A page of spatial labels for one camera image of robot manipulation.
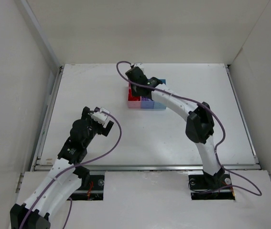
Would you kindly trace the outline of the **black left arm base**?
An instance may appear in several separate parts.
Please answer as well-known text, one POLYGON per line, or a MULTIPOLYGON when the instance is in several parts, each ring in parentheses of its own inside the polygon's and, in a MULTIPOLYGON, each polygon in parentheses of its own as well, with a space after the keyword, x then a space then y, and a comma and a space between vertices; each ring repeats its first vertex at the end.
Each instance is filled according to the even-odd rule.
POLYGON ((104 197, 105 171, 90 171, 89 178, 71 194, 73 201, 101 201, 104 197))

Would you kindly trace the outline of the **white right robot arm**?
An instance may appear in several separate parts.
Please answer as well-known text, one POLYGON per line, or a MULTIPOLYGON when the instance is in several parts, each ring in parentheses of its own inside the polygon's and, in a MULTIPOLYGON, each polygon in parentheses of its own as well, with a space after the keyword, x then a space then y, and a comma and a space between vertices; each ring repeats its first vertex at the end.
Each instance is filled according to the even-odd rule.
POLYGON ((160 79, 156 77, 148 79, 138 66, 132 66, 125 75, 131 81, 133 94, 165 105, 186 121, 185 134, 198 149, 206 183, 210 189, 215 188, 224 175, 224 169, 219 165, 215 154, 213 140, 215 124, 212 115, 199 105, 175 97, 175 92, 160 79))

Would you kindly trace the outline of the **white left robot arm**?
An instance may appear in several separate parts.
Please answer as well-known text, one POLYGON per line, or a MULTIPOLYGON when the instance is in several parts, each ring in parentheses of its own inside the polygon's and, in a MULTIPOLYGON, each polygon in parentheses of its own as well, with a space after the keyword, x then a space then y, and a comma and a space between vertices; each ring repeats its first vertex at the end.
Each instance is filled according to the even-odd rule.
POLYGON ((105 108, 85 107, 81 118, 74 121, 70 136, 38 188, 21 205, 10 210, 12 229, 49 229, 51 222, 74 191, 85 186, 90 178, 83 159, 96 135, 107 136, 114 122, 105 108))

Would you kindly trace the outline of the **purple square lego brick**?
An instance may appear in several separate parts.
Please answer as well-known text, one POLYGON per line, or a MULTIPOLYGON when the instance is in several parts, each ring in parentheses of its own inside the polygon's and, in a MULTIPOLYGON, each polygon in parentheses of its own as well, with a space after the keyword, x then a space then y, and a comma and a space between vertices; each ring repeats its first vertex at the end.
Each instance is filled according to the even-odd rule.
POLYGON ((141 97, 141 101, 142 102, 152 102, 152 100, 150 98, 147 98, 147 97, 141 97))

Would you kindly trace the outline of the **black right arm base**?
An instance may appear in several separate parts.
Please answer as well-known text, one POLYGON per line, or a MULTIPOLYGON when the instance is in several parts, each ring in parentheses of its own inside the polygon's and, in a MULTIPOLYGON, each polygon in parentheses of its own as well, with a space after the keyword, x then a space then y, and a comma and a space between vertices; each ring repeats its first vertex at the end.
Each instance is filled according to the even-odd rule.
POLYGON ((231 177, 227 173, 219 181, 211 184, 202 173, 189 173, 188 179, 191 200, 235 200, 231 177))

